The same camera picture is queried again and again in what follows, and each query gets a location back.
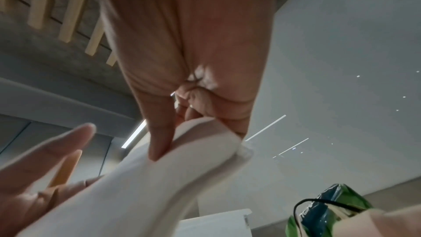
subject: black cable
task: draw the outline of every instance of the black cable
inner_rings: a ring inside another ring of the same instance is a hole
[[[303,237],[303,233],[301,232],[301,227],[298,224],[298,219],[297,219],[297,207],[305,202],[319,202],[319,203],[323,203],[323,204],[329,204],[329,205],[334,205],[340,208],[344,208],[344,209],[348,209],[352,212],[355,213],[361,213],[363,212],[365,209],[363,208],[358,208],[355,206],[351,206],[351,205],[346,205],[346,204],[342,204],[336,201],[332,201],[332,200],[326,200],[326,199],[316,199],[316,198],[307,198],[304,200],[301,200],[300,202],[298,202],[295,206],[294,206],[294,220],[295,220],[295,224],[298,227],[298,230],[300,231],[300,237]]]

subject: white fabric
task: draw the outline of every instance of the white fabric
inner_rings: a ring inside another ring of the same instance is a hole
[[[30,225],[19,237],[168,237],[197,195],[243,166],[252,152],[217,120],[181,124],[172,151],[151,162],[145,149]]]

